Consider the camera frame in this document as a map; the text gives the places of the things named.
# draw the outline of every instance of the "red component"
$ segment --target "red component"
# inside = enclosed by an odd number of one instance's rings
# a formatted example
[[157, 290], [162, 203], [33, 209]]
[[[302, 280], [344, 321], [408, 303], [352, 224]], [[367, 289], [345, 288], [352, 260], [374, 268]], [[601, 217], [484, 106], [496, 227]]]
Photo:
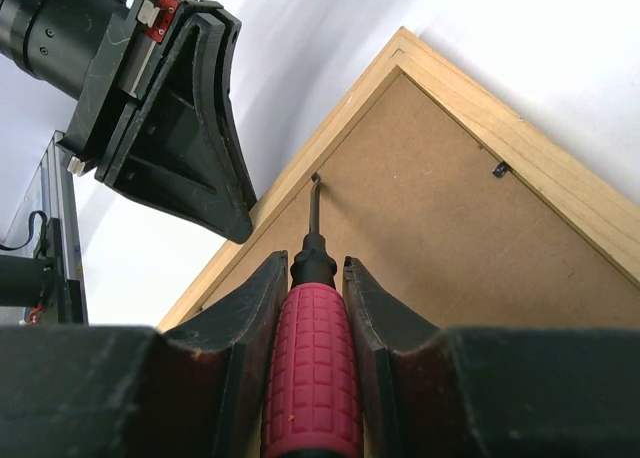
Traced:
[[282, 305], [262, 417], [265, 458], [298, 450], [363, 454], [353, 339], [340, 294], [306, 283]]
[[160, 12], [155, 25], [147, 30], [147, 36], [156, 43], [162, 43], [176, 16], [180, 2], [178, 0], [158, 0], [156, 6], [160, 8]]

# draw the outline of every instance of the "wooden frame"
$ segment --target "wooden frame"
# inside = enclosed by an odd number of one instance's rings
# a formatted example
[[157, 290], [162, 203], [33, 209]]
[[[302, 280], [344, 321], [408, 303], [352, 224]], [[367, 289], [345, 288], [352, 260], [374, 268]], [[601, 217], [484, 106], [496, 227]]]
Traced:
[[382, 93], [406, 75], [640, 286], [640, 210], [539, 130], [401, 28], [252, 210], [255, 231], [225, 243], [160, 322], [168, 330], [196, 314]]

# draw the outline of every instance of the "red and black screwdriver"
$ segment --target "red and black screwdriver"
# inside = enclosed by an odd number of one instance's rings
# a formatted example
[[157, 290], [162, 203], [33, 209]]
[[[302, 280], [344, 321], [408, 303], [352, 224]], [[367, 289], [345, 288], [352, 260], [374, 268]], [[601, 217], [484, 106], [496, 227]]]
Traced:
[[353, 339], [336, 291], [336, 262], [320, 234], [320, 176], [311, 189], [309, 233], [291, 266], [262, 418], [261, 455], [361, 457], [362, 414]]

